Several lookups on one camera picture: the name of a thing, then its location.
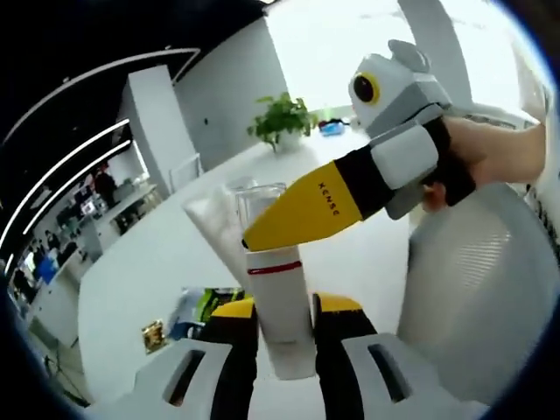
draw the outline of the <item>white wall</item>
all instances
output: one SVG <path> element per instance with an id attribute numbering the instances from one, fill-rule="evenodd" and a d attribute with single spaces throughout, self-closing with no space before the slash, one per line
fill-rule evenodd
<path id="1" fill-rule="evenodd" d="M 122 184 L 125 179 L 134 180 L 134 178 L 144 172 L 137 153 L 132 146 L 108 161 L 108 171 L 113 179 L 115 179 L 117 186 Z"/>
<path id="2" fill-rule="evenodd" d="M 238 31 L 189 71 L 175 93 L 204 169 L 255 144 L 247 127 L 265 109 L 255 100 L 286 91 L 264 19 Z"/>

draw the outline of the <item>green object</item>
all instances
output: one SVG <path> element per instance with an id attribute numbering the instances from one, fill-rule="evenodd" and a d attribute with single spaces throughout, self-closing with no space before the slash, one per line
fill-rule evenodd
<path id="1" fill-rule="evenodd" d="M 264 115 L 255 117 L 254 124 L 247 128 L 247 132 L 270 144 L 274 152 L 277 151 L 283 131 L 297 132 L 308 137 L 319 122 L 317 116 L 307 110 L 302 98 L 293 101 L 287 92 L 278 99 L 265 96 L 257 102 L 266 103 L 268 109 Z"/>

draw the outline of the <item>white panel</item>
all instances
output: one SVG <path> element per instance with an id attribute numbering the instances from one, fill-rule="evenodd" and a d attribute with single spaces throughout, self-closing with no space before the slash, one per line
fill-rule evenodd
<path id="1" fill-rule="evenodd" d="M 375 146 L 371 154 L 391 190 L 406 186 L 438 161 L 438 150 L 421 125 Z"/>

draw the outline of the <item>black strap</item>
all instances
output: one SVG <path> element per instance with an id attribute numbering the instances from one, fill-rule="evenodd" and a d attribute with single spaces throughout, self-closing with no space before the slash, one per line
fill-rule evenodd
<path id="1" fill-rule="evenodd" d="M 423 180 L 423 184 L 430 186 L 434 182 L 442 183 L 445 186 L 445 202 L 448 206 L 455 206 L 476 189 L 474 179 L 463 161 L 450 150 L 451 136 L 443 119 L 437 118 L 423 127 L 430 134 L 439 154 L 436 170 Z"/>

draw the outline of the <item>robot eye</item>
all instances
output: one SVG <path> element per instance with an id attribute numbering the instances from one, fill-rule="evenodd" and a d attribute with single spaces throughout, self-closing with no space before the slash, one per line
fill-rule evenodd
<path id="1" fill-rule="evenodd" d="M 357 73 L 353 79 L 353 91 L 364 103 L 373 105 L 379 100 L 379 85 L 372 74 Z"/>

